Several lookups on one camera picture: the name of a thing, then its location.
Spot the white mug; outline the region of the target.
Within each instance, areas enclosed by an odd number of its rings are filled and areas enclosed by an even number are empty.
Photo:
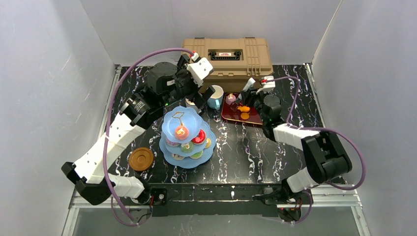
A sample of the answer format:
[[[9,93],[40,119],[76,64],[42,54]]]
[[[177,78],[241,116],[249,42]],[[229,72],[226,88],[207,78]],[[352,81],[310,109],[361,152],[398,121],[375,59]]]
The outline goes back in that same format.
[[[195,103],[191,102],[189,99],[185,99],[185,104],[187,108],[194,109],[197,113],[200,113],[201,110],[195,105]]]

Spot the orange pastry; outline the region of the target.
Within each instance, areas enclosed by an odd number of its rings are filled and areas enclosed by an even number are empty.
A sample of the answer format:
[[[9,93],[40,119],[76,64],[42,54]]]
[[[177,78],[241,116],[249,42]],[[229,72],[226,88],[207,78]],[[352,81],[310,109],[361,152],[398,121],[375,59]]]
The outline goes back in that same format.
[[[249,113],[250,112],[250,107],[248,107],[248,106],[238,106],[237,110],[239,110],[241,113]]]

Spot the light blue mug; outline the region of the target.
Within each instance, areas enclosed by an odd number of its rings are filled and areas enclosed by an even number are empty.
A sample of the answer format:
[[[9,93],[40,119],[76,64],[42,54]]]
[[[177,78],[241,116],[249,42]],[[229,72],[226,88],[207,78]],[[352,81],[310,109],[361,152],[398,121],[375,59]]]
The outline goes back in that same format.
[[[221,86],[212,85],[215,92],[210,96],[207,101],[207,104],[210,108],[219,110],[223,101],[224,90]]]

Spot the pink cupcake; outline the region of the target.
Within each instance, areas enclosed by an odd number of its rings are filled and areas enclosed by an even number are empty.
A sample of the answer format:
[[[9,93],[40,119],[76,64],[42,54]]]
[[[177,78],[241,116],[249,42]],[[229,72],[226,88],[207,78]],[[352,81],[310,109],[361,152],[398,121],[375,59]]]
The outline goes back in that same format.
[[[228,105],[232,105],[232,104],[234,104],[235,103],[235,101],[236,101],[236,96],[233,94],[233,93],[229,93],[229,94],[227,94],[226,95],[226,97],[225,97],[225,102],[226,102],[226,104],[228,104]]]

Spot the pink round pastry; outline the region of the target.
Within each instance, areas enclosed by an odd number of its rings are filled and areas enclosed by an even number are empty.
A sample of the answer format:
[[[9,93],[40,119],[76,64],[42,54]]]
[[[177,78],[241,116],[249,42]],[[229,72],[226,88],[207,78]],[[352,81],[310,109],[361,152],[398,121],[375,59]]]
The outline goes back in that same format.
[[[185,140],[189,137],[189,130],[185,125],[179,125],[174,132],[174,137],[178,140]]]

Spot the blue three-tier cake stand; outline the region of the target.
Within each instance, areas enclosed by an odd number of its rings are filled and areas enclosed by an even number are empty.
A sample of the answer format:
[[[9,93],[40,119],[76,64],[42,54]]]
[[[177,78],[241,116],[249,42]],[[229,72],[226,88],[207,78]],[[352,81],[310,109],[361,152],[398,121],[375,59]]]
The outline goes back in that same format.
[[[177,106],[165,114],[159,147],[169,164],[196,168],[211,159],[215,146],[215,134],[194,109]]]

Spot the green kiwi tart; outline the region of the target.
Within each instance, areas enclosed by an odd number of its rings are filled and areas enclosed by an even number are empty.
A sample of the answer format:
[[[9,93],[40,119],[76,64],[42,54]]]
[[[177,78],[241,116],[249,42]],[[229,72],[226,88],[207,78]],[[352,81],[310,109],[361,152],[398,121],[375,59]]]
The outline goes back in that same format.
[[[180,145],[180,150],[184,153],[190,153],[194,149],[194,144],[192,142],[184,143]]]

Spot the purple frosted donut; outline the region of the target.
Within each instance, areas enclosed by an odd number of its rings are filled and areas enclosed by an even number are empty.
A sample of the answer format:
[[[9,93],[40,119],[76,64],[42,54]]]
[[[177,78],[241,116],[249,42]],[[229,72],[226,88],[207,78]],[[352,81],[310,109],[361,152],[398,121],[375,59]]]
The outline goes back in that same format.
[[[177,146],[179,146],[180,145],[180,143],[177,143],[177,142],[172,142],[172,141],[170,141],[169,139],[165,139],[166,140],[166,143],[167,143],[167,145],[169,145],[169,146],[171,146],[171,147],[177,147]]]

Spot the green frosted donut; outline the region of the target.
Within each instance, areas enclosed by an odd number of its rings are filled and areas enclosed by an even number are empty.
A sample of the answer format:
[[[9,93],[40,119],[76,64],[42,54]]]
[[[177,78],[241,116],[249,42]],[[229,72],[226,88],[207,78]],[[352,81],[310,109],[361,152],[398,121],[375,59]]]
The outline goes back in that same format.
[[[201,157],[202,157],[203,153],[204,153],[204,151],[202,150],[202,151],[200,151],[200,152],[197,152],[197,153],[195,153],[195,154],[191,155],[191,156],[190,156],[190,158],[191,158],[191,159],[199,159],[199,158],[201,158]]]

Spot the chocolate sprinkle donut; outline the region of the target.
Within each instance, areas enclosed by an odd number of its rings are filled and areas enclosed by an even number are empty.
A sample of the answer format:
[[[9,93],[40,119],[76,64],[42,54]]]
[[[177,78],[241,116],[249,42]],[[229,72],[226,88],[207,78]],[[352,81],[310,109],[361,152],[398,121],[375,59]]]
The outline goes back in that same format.
[[[174,160],[176,160],[176,161],[181,161],[181,160],[183,160],[185,157],[184,157],[184,156],[181,156],[181,155],[178,155],[178,154],[174,154],[174,153],[172,153],[172,158],[173,158]]]

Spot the brown wooden coaster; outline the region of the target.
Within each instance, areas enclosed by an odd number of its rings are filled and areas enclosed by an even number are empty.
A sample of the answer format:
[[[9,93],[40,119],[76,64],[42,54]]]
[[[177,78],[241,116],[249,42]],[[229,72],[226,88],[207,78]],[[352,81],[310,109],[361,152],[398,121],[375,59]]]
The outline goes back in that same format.
[[[137,172],[149,170],[153,163],[154,154],[146,147],[140,147],[133,150],[128,159],[129,166]]]

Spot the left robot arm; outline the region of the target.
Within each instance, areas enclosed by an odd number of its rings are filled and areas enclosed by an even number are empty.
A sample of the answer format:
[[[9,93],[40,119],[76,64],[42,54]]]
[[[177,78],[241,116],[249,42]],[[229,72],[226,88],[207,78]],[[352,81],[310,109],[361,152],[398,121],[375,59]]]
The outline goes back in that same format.
[[[138,177],[108,173],[122,152],[164,114],[169,104],[187,98],[202,107],[214,93],[209,87],[199,93],[203,81],[214,71],[202,58],[194,63],[159,62],[147,73],[134,93],[122,105],[106,132],[75,162],[66,162],[61,170],[75,185],[77,192],[91,205],[109,197],[139,198],[148,188]]]

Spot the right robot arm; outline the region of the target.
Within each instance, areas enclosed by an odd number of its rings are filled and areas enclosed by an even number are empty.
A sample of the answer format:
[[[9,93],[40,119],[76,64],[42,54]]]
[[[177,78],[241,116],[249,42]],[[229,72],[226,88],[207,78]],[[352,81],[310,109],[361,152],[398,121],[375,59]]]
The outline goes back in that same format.
[[[275,95],[249,89],[241,91],[240,96],[242,104],[253,107],[260,116],[268,139],[293,146],[304,155],[305,168],[282,180],[280,188],[271,195],[289,199],[352,170],[352,162],[335,133],[297,129],[285,123],[281,101]]]

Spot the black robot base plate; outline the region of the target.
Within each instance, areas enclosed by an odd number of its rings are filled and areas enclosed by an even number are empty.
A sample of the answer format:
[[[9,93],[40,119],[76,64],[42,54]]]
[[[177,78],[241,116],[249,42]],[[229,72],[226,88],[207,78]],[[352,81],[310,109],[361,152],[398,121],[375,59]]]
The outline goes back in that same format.
[[[148,187],[154,215],[260,215],[298,220],[313,204],[309,190],[292,193],[280,184],[168,184]]]

